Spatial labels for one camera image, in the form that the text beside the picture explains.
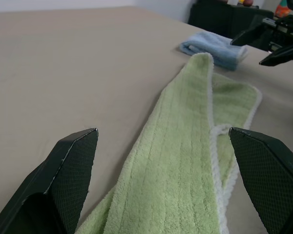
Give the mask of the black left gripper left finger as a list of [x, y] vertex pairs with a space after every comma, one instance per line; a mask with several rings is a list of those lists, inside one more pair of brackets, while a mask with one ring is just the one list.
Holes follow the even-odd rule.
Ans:
[[74, 234], [91, 180], [96, 128], [59, 140], [0, 213], [0, 234]]

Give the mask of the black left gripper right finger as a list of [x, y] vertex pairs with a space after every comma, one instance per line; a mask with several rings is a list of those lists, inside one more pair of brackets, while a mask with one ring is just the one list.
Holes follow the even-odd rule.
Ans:
[[268, 234], [293, 234], [293, 153], [280, 140], [231, 127], [244, 187]]

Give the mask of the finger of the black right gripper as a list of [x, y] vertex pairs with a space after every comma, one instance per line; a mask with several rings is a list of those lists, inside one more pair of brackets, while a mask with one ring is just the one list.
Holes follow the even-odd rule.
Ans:
[[271, 29], [260, 24], [255, 27], [251, 27], [237, 34], [232, 41], [231, 45], [243, 46], [243, 45], [262, 45], [266, 44], [269, 36], [271, 35]]
[[293, 60], [293, 45], [277, 49], [259, 62], [263, 66], [277, 66]]

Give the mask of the green towel with white trim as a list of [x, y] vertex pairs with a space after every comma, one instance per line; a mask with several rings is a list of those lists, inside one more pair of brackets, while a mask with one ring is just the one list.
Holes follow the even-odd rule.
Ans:
[[261, 100], [255, 87], [215, 73], [210, 54], [190, 57], [76, 234], [230, 234], [239, 169], [228, 132], [250, 128]]

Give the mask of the folded light blue towel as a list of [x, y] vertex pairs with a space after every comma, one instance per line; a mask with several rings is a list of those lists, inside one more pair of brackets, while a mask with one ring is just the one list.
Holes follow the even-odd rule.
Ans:
[[209, 53], [215, 65], [230, 71], [235, 71], [239, 63], [248, 55], [246, 46], [232, 45], [230, 38], [208, 31], [190, 36], [179, 45], [179, 49], [189, 56]]

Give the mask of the orange and green object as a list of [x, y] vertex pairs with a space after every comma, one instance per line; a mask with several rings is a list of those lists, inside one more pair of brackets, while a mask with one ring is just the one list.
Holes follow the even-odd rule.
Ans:
[[275, 10], [275, 16], [277, 18], [282, 18], [291, 13], [291, 10], [288, 8], [287, 0], [281, 0]]

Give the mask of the black cabinet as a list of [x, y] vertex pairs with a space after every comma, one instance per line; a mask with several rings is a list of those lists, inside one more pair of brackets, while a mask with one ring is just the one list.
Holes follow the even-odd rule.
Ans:
[[272, 19], [273, 12], [220, 0], [197, 0], [190, 8], [188, 24], [231, 39], [263, 18]]

